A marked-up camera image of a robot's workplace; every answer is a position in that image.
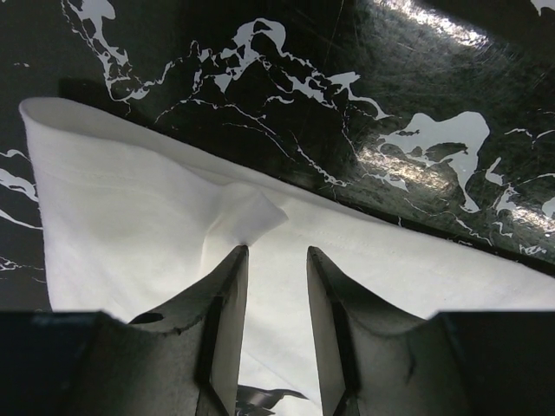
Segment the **black marble surface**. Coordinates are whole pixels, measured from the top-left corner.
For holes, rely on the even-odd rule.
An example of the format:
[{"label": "black marble surface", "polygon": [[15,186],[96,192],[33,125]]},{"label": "black marble surface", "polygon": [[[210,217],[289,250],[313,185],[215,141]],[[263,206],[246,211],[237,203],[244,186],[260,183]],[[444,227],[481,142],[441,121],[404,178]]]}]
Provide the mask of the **black marble surface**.
[{"label": "black marble surface", "polygon": [[3,0],[0,308],[49,307],[31,96],[555,274],[550,1]]}]

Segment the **white cloth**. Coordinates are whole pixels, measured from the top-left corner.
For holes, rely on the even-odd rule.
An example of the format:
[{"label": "white cloth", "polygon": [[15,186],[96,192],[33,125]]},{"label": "white cloth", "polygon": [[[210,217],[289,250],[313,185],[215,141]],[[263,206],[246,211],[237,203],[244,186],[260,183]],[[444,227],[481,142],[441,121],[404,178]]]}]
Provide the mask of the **white cloth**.
[{"label": "white cloth", "polygon": [[278,415],[321,414],[310,245],[421,317],[555,306],[555,280],[546,275],[364,216],[100,110],[35,98],[20,111],[53,309],[104,309],[128,321],[196,282],[234,245],[249,244],[239,382],[310,399],[282,400]]}]

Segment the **towel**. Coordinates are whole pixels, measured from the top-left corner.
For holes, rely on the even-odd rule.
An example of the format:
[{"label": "towel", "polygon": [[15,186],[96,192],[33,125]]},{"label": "towel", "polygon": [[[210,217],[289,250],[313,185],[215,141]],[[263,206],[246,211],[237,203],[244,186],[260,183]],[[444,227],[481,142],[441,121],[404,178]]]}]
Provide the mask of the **towel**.
[{"label": "towel", "polygon": [[128,322],[248,244],[239,383],[290,389],[277,415],[321,413],[306,251],[422,318],[439,309],[553,309],[555,281],[405,230],[101,110],[22,102],[53,310]]}]

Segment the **glossy surface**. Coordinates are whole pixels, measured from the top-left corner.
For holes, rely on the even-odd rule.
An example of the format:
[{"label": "glossy surface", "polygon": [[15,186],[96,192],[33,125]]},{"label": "glossy surface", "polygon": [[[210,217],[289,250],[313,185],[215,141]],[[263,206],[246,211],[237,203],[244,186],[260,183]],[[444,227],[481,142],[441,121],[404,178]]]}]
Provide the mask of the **glossy surface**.
[{"label": "glossy surface", "polygon": [[542,5],[3,1],[0,304],[47,305],[17,114],[38,95],[553,273],[555,11]]}]

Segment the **folded white fabric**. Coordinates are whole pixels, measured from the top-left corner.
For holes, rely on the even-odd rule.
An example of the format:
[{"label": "folded white fabric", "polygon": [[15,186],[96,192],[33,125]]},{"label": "folded white fabric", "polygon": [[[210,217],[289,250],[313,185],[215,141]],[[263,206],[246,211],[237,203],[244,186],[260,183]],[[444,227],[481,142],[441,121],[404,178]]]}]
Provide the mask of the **folded white fabric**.
[{"label": "folded white fabric", "polygon": [[306,251],[408,312],[553,309],[555,280],[407,231],[95,108],[57,98],[20,106],[36,175],[54,310],[128,321],[249,244],[239,382],[289,388],[278,415],[321,414]]}]

